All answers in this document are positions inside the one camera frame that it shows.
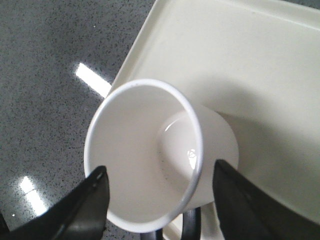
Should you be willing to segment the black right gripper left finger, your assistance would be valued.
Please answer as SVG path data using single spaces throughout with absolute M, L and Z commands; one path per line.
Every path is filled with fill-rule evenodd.
M 100 240 L 110 201 L 107 168 L 98 166 L 68 195 L 2 240 Z

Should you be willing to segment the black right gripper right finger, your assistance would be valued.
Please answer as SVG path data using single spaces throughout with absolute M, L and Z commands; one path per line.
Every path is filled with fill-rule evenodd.
M 212 189 L 226 240 L 318 240 L 319 224 L 279 203 L 227 161 L 214 164 Z

